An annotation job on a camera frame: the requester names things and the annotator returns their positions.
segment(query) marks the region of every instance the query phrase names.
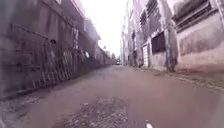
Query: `drainpipe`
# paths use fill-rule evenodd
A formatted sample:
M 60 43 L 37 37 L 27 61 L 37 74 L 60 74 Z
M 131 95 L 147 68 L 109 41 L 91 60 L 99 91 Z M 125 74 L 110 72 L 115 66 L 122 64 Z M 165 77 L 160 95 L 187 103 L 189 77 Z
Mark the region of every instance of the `drainpipe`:
M 1 117 L 0 117 L 0 128 L 6 128 L 5 124 L 3 123 Z
M 218 9 L 219 9 L 219 13 L 221 15 L 221 20 L 222 20 L 222 25 L 224 28 L 224 5 L 223 5 L 223 0 L 216 0 Z

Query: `facade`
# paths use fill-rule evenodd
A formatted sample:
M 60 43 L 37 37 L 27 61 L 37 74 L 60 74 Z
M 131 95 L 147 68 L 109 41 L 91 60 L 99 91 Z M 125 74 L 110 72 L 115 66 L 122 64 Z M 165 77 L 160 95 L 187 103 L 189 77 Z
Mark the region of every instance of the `facade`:
M 106 64 L 97 65 L 99 36 L 84 29 L 86 18 L 77 5 L 70 0 L 0 1 L 0 94 L 52 86 Z
M 128 51 L 131 65 L 158 70 L 223 67 L 222 0 L 130 1 L 133 13 L 126 13 L 129 34 L 122 35 L 122 47 L 131 47 L 122 53 Z

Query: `sky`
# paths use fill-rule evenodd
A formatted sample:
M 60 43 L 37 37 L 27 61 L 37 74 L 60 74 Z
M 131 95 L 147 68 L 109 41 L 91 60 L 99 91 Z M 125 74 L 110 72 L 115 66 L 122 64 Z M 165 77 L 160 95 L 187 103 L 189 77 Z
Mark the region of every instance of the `sky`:
M 127 0 L 81 0 L 85 15 L 101 37 L 99 46 L 116 56 L 120 54 L 120 38 Z

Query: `door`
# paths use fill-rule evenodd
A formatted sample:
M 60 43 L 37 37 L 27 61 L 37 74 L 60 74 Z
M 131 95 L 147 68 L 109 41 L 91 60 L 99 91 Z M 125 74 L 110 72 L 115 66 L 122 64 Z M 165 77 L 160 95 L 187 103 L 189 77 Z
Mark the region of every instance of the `door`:
M 149 67 L 148 45 L 143 47 L 143 60 L 144 60 L 144 66 Z

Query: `asphalt road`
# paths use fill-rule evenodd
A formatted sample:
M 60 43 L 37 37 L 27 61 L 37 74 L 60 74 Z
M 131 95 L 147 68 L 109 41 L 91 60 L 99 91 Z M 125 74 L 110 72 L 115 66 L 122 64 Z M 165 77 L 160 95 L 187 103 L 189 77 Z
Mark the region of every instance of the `asphalt road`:
M 224 127 L 223 91 L 122 66 L 93 71 L 17 102 L 26 108 L 14 112 L 25 111 L 13 118 L 21 128 Z

